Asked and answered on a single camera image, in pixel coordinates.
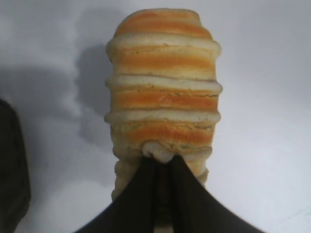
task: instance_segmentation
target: orange stripe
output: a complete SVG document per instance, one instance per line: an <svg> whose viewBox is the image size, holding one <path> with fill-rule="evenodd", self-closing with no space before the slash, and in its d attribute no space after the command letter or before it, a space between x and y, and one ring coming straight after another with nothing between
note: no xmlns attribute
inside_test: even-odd
<svg viewBox="0 0 311 233"><path fill-rule="evenodd" d="M152 53L123 53L116 59L114 64L122 68L129 69L152 69L164 70L174 67L188 68L188 69L207 69L209 71L215 69L213 64L206 57L199 57L194 55L182 54L152 54Z"/></svg>
<svg viewBox="0 0 311 233"><path fill-rule="evenodd" d="M175 125L158 123L149 126L141 126L128 133L128 138L133 142L144 142L148 140L159 140L165 143L185 143L196 146L209 145L213 138L213 133L206 130L181 129Z"/></svg>
<svg viewBox="0 0 311 233"><path fill-rule="evenodd" d="M194 18L196 20L200 20L199 15L195 12L191 11L180 11L180 12L175 12L175 11L144 11L144 12L137 12L130 16L128 19L125 20L126 23L129 22L134 22L134 21L139 21L139 20L145 20L145 19L150 19L157 17L163 18L183 18L183 19L189 19L189 18Z"/></svg>
<svg viewBox="0 0 311 233"><path fill-rule="evenodd" d="M146 32L171 33L212 39L210 32L203 27L191 23L161 20L159 18L156 20L124 22L118 27L115 36L125 33Z"/></svg>
<svg viewBox="0 0 311 233"><path fill-rule="evenodd" d="M113 94L113 110L120 109L188 109L217 110L218 97L179 95L167 92L122 91Z"/></svg>

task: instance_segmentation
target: white table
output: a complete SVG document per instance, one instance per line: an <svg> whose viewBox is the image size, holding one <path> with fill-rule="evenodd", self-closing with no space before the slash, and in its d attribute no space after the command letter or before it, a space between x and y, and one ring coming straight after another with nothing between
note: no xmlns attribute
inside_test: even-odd
<svg viewBox="0 0 311 233"><path fill-rule="evenodd" d="M310 233L309 0L1 0L0 96L18 111L33 194L17 233L70 233L110 203L105 43L157 7L197 11L223 48L208 190L269 233Z"/></svg>

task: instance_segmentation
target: bread roll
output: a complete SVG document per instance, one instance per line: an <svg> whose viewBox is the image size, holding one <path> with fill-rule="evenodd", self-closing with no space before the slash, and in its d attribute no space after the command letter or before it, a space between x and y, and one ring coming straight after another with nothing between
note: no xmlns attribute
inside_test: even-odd
<svg viewBox="0 0 311 233"><path fill-rule="evenodd" d="M215 64L221 47L202 27L198 14L182 9L133 13L107 44L113 152L117 162L115 199L133 177L139 159L161 161L178 153L202 185L207 179L222 86Z"/></svg>

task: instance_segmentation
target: striped bread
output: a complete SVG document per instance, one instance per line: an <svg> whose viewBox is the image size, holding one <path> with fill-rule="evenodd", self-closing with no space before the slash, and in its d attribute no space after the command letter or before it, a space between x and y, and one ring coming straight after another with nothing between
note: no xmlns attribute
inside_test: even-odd
<svg viewBox="0 0 311 233"><path fill-rule="evenodd" d="M150 9L128 16L106 48L113 74L113 152L117 162L115 199L134 175L143 147L179 153L201 184L207 179L222 86L215 64L221 47L202 27L198 14L182 9Z"/></svg>

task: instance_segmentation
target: bread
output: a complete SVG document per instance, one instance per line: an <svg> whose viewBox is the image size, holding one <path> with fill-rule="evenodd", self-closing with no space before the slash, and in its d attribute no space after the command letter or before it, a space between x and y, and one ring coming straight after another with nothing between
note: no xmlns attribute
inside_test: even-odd
<svg viewBox="0 0 311 233"><path fill-rule="evenodd" d="M198 14L150 9L131 14L107 44L113 152L117 162L115 199L133 177L146 150L167 162L183 156L202 185L211 155L222 86L215 64L221 47Z"/></svg>

